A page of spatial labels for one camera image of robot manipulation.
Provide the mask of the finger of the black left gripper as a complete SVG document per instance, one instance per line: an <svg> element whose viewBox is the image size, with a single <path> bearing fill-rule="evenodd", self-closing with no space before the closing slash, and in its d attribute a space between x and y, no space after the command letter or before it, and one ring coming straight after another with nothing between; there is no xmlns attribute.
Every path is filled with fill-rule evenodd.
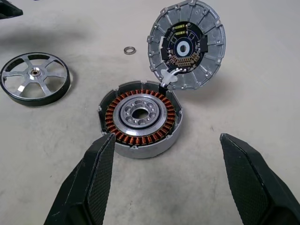
<svg viewBox="0 0 300 225"><path fill-rule="evenodd" d="M21 16L23 11L7 0L0 0L0 16Z"/></svg>

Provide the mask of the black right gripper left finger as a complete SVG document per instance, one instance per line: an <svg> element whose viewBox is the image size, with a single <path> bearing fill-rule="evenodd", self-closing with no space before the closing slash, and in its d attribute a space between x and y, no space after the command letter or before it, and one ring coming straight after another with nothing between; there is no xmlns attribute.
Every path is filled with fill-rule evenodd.
<svg viewBox="0 0 300 225"><path fill-rule="evenodd" d="M103 225L114 149L112 133L92 143L62 183L44 225Z"/></svg>

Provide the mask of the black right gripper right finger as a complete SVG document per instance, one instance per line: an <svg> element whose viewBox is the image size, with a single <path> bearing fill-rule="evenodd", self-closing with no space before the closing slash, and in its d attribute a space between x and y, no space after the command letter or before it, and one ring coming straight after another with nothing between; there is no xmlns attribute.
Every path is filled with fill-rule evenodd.
<svg viewBox="0 0 300 225"><path fill-rule="evenodd" d="M232 197L243 225L300 225L300 203L247 142L220 135Z"/></svg>

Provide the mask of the silver spoked rotor black rim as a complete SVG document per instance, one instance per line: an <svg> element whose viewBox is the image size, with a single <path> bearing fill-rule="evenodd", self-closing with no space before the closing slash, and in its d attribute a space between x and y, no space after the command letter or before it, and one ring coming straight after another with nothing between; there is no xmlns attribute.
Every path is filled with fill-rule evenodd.
<svg viewBox="0 0 300 225"><path fill-rule="evenodd" d="M55 73L48 71L47 67L53 62L61 65L65 72ZM13 76L23 77L24 82L16 91L11 92L5 86L5 81ZM51 91L45 82L49 77L63 78L64 83L58 90ZM38 84L44 96L38 98L22 97L21 94L30 84ZM54 103L67 93L70 86L70 71L66 63L59 57L45 52L28 52L18 55L9 60L0 71L0 87L14 102L24 106L39 107Z"/></svg>

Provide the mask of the silver motor housing copper windings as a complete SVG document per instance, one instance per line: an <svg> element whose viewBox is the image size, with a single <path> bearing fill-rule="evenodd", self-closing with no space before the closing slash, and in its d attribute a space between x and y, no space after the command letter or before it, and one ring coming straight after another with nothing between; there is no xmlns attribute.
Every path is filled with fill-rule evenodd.
<svg viewBox="0 0 300 225"><path fill-rule="evenodd" d="M179 138L183 109L175 93L153 81L133 81L108 92L98 107L100 131L115 134L115 151L153 158Z"/></svg>

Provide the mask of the grey motor cover circuit board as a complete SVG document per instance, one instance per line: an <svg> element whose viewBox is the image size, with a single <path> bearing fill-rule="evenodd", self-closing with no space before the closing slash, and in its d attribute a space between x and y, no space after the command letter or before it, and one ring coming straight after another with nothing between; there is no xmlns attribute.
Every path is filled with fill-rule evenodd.
<svg viewBox="0 0 300 225"><path fill-rule="evenodd" d="M147 43L150 70L162 87L195 90L218 72L226 36L211 6L185 0L160 11Z"/></svg>

